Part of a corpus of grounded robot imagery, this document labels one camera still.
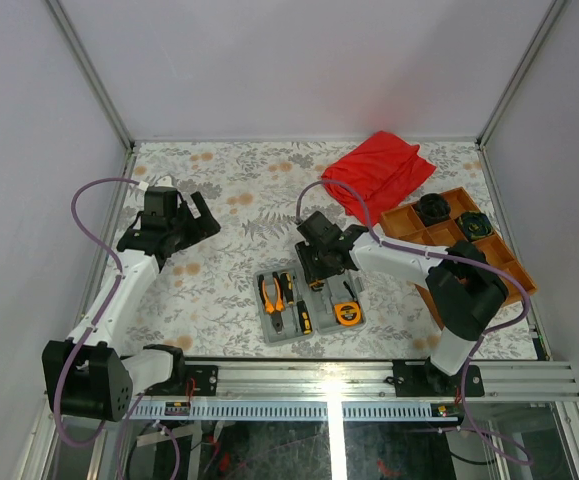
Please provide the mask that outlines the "black yellow screwdriver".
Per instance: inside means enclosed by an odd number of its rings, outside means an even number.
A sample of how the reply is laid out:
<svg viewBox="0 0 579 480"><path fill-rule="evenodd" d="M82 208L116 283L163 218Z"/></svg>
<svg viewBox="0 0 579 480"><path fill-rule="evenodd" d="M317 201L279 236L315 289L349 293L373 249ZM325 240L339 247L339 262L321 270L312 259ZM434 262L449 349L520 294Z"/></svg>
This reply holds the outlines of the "black yellow screwdriver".
<svg viewBox="0 0 579 480"><path fill-rule="evenodd" d="M309 335L312 333L310 316L307 310L306 302L303 299L302 295L300 294L298 284L296 281L293 281L293 294L294 294L294 303L297 308L300 331L303 335Z"/></svg>
<svg viewBox="0 0 579 480"><path fill-rule="evenodd" d="M295 302L293 277L289 272L282 272L279 276L284 303L293 305Z"/></svg>

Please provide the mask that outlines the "orange tape measure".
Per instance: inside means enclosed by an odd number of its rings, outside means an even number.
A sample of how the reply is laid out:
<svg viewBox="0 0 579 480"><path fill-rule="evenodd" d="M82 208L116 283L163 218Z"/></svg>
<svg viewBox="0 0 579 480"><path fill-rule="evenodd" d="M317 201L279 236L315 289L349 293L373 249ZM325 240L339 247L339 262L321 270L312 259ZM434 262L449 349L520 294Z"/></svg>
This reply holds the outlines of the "orange tape measure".
<svg viewBox="0 0 579 480"><path fill-rule="evenodd" d="M336 321L345 327L357 325L362 320L362 311L358 302L344 302L334 305Z"/></svg>

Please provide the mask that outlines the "grey plastic tool case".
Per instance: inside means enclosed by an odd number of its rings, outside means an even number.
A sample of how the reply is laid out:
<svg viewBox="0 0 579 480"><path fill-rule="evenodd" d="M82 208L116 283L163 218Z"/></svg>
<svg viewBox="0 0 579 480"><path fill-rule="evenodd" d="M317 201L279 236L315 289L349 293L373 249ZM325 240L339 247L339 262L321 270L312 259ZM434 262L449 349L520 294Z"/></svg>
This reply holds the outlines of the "grey plastic tool case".
<svg viewBox="0 0 579 480"><path fill-rule="evenodd" d="M298 314L295 303L286 305L283 313L284 330L282 333L276 333L271 326L270 317L264 313L262 302L258 291L258 276L263 274L266 281L271 280L271 274L277 272L289 272L293 281L298 284L298 289L306 302L307 310L310 316L312 333L303 335L298 323ZM272 267L254 274L253 286L256 291L256 301L258 313L260 316L260 325L263 332L263 338L266 344L278 346L288 343L294 343L302 339L307 339L316 333L325 335L339 333L345 330L358 329L366 323L365 314L360 303L359 296L364 287L360 279L350 273L333 276L324 282L324 288L320 292L313 292L305 281L302 268L296 262L287 265ZM362 311L362 320L359 324L345 327L340 325L335 318L334 305L344 302L358 302Z"/></svg>

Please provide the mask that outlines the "orange handled pliers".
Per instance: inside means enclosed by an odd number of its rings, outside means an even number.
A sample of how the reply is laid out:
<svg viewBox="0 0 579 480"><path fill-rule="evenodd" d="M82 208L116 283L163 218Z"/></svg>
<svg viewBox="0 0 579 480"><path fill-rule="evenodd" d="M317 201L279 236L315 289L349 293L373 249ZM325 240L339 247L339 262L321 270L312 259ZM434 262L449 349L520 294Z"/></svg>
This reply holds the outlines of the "orange handled pliers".
<svg viewBox="0 0 579 480"><path fill-rule="evenodd" d="M258 276L258 291L264 313L270 317L271 326L276 333L284 330L283 313L286 310L280 275L277 272L271 274L271 280L266 281L263 274Z"/></svg>

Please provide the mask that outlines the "hex key set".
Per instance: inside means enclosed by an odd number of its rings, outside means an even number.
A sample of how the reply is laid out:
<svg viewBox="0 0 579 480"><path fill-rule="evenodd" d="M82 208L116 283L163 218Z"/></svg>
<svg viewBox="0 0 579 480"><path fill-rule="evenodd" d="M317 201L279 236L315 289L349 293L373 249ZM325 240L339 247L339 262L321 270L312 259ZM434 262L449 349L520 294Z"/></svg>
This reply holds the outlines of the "hex key set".
<svg viewBox="0 0 579 480"><path fill-rule="evenodd" d="M324 288L324 283L322 281L316 281L310 284L310 289L313 292L320 292Z"/></svg>

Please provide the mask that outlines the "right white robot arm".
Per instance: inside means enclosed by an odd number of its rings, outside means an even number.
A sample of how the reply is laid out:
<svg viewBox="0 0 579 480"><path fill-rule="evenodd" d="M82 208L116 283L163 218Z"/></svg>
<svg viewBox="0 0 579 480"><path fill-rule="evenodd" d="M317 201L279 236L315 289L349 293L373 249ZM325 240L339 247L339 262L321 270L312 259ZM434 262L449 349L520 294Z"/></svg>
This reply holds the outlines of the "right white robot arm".
<svg viewBox="0 0 579 480"><path fill-rule="evenodd" d="M485 255L466 240L443 247L384 239L363 225L341 229L320 211L296 224L303 237L296 251L308 282L377 272L428 291L443 327L425 382L441 395L457 387L460 369L508 297Z"/></svg>

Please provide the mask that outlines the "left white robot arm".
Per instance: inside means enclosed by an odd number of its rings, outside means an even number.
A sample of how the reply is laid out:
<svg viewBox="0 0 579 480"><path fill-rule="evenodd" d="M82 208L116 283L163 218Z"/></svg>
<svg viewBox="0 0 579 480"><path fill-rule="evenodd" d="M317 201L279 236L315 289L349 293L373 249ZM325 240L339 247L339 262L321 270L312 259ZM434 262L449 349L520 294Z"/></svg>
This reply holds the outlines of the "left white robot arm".
<svg viewBox="0 0 579 480"><path fill-rule="evenodd" d="M180 347L148 345L121 351L122 336L167 261L220 231L200 192L189 201L170 186L143 185L143 207L111 250L116 273L80 323L42 353L46 391L55 416L121 420L134 395L177 394L189 383Z"/></svg>

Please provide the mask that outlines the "red folded cloth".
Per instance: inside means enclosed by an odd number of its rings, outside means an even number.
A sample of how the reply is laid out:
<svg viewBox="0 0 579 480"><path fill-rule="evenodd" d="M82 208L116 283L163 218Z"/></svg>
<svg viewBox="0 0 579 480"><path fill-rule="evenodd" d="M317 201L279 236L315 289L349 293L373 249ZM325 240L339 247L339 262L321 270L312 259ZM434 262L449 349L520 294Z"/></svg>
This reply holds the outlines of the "red folded cloth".
<svg viewBox="0 0 579 480"><path fill-rule="evenodd" d="M379 131L324 170L324 188L348 215L374 226L383 212L402 203L436 170L419 150Z"/></svg>

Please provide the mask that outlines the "wooden compartment tray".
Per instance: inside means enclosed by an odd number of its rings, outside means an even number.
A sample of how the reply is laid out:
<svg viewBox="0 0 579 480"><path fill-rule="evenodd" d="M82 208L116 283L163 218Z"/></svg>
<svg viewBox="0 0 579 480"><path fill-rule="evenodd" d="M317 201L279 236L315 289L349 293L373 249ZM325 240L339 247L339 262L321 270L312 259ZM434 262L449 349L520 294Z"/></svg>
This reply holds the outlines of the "wooden compartment tray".
<svg viewBox="0 0 579 480"><path fill-rule="evenodd" d="M455 220L466 211L481 212L479 207L462 187L440 195L451 207L449 220L425 226L414 210L417 202L412 202L380 215L379 223L384 233L398 240L430 246L451 247L460 240L466 240ZM537 292L537 285L495 229L491 236L471 243L485 255L490 265L515 278L528 295Z"/></svg>

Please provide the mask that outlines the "black spinning top upper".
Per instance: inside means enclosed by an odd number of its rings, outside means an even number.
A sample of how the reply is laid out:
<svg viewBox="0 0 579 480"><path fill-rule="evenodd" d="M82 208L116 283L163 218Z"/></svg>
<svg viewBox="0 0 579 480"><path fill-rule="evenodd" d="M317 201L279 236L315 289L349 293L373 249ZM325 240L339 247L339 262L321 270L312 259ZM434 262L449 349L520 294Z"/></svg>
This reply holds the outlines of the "black spinning top upper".
<svg viewBox="0 0 579 480"><path fill-rule="evenodd" d="M451 207L440 194L422 196L414 205L414 210L425 226L432 226L450 219Z"/></svg>

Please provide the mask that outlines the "green black spinning top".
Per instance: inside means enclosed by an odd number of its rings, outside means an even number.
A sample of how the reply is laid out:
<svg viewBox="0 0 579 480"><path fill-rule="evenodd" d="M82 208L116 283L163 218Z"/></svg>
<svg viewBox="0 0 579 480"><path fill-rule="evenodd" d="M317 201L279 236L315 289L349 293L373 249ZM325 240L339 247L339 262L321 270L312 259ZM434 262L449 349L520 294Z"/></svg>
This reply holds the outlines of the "green black spinning top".
<svg viewBox="0 0 579 480"><path fill-rule="evenodd" d="M466 211L455 222L469 242L487 238L494 233L488 216L482 212Z"/></svg>

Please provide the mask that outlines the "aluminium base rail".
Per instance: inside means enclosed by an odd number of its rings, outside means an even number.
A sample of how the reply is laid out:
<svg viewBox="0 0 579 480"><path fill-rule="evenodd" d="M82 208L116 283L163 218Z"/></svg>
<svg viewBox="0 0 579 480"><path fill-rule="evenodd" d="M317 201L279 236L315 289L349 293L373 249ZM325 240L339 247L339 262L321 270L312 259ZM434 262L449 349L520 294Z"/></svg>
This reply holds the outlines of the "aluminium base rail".
<svg viewBox="0 0 579 480"><path fill-rule="evenodd" d="M323 420L339 404L347 420L434 420L460 388L436 392L421 360L192 361L200 374L191 397L149 393L134 420ZM579 401L572 367L553 361L476 361L462 389L470 407L482 403L544 404Z"/></svg>

